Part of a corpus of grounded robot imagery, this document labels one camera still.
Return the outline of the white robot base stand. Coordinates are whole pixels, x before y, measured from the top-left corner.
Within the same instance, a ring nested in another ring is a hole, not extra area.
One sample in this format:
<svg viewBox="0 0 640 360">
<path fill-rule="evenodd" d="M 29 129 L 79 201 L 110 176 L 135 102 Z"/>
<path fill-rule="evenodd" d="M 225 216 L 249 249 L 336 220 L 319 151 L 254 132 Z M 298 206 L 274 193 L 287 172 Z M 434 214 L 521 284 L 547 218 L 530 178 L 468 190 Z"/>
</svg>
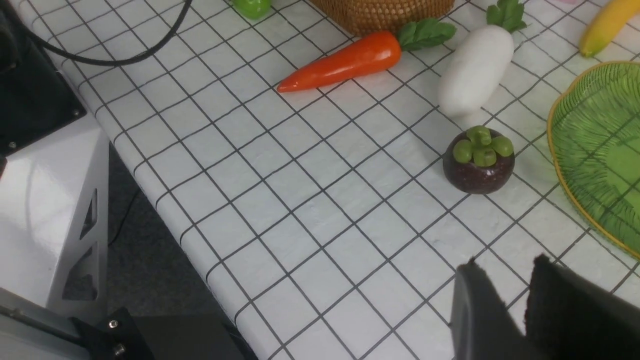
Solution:
<svg viewBox="0 0 640 360">
<path fill-rule="evenodd" d="M 0 285 L 65 317 L 107 314 L 109 138 L 88 114 L 10 155 Z"/>
</svg>

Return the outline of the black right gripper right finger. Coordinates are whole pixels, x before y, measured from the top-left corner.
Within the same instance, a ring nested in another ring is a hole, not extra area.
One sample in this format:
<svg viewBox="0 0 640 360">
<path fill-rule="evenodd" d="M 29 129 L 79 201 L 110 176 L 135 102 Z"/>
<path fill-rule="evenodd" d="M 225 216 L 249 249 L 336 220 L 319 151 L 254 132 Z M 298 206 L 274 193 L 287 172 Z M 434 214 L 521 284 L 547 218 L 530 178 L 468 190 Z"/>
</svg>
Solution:
<svg viewBox="0 0 640 360">
<path fill-rule="evenodd" d="M 640 310 L 545 255 L 534 259 L 525 337 L 549 360 L 637 360 Z"/>
</svg>

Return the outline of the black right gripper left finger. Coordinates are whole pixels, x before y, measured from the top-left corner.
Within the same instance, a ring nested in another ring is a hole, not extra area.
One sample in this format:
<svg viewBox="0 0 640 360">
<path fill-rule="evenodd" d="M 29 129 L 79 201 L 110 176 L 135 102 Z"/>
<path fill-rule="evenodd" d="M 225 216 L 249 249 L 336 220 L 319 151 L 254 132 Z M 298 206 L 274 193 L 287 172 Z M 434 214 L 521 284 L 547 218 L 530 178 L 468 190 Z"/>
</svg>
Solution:
<svg viewBox="0 0 640 360">
<path fill-rule="evenodd" d="M 472 257 L 455 270 L 449 328 L 457 360 L 537 360 L 487 272 Z"/>
</svg>

